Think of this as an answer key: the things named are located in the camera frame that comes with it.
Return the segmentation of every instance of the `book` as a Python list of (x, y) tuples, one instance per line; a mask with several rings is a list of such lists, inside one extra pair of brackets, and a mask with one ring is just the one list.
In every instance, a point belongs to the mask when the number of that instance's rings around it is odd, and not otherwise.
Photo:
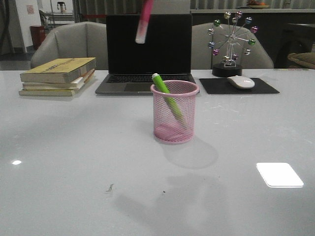
[(71, 83), (96, 68), (96, 58), (59, 58), (20, 74), (22, 82)]
[(23, 90), (56, 90), (56, 89), (80, 89), (93, 75), (94, 69), (75, 79), (71, 83), (40, 83), (24, 82)]
[(83, 80), (80, 83), (80, 87), (75, 89), (53, 89), (52, 87), (49, 87), (49, 89), (21, 89), (19, 91), (19, 95), (26, 95), (26, 96), (72, 96), (74, 95), (78, 90), (82, 88), (83, 85), (85, 85), (94, 74), (94, 69), (89, 71), (84, 75), (84, 77), (79, 77), (77, 80)]

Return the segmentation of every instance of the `floor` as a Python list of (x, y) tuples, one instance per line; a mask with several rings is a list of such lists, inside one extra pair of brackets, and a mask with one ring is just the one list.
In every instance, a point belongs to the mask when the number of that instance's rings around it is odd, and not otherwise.
[(0, 56), (0, 70), (29, 70), (34, 52), (9, 53)]

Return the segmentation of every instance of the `white mouse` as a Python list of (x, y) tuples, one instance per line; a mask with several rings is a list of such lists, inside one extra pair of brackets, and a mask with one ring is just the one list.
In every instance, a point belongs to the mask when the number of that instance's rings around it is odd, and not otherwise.
[(245, 76), (231, 76), (227, 78), (229, 82), (238, 89), (251, 89), (255, 86), (255, 82), (248, 77)]

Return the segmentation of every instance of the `gray chair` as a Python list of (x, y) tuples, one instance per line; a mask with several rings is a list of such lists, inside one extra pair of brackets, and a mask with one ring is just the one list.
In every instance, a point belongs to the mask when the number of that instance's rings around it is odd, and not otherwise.
[(96, 69), (107, 70), (106, 25), (80, 22), (53, 29), (31, 58), (31, 68), (57, 58), (96, 58)]
[[(212, 50), (208, 48), (210, 41), (224, 41), (225, 34), (228, 32), (229, 25), (221, 24), (221, 27), (214, 27), (213, 23), (205, 23), (192, 27), (192, 45), (191, 45), (191, 68), (192, 69), (211, 69), (212, 65), (220, 63), (222, 57), (226, 53), (227, 44), (220, 48), (220, 54), (212, 55)], [(215, 33), (210, 36), (208, 29), (214, 28)], [(256, 43), (253, 46), (248, 45), (246, 41), (238, 40), (240, 46), (235, 46), (235, 53), (239, 55), (237, 64), (240, 64), (244, 69), (271, 69), (274, 68), (273, 61), (268, 56), (264, 48), (261, 46), (254, 34), (247, 28), (241, 28), (237, 34), (241, 34), (243, 39), (255, 39)], [(249, 55), (244, 54), (244, 48), (250, 48)]]

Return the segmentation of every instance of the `pen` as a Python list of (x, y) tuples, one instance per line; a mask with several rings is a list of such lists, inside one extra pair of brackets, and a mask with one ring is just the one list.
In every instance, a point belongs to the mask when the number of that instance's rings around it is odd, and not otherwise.
[(144, 0), (135, 39), (136, 43), (144, 44), (146, 41), (147, 29), (152, 7), (153, 0)]
[[(152, 80), (156, 87), (158, 88), (158, 90), (160, 90), (163, 93), (170, 93), (170, 91), (168, 90), (167, 86), (165, 85), (159, 74), (157, 73), (153, 74)], [(182, 125), (183, 128), (187, 129), (187, 124), (175, 99), (173, 97), (164, 97), (164, 100), (169, 109), (171, 110), (172, 114), (174, 115), (175, 119)]]

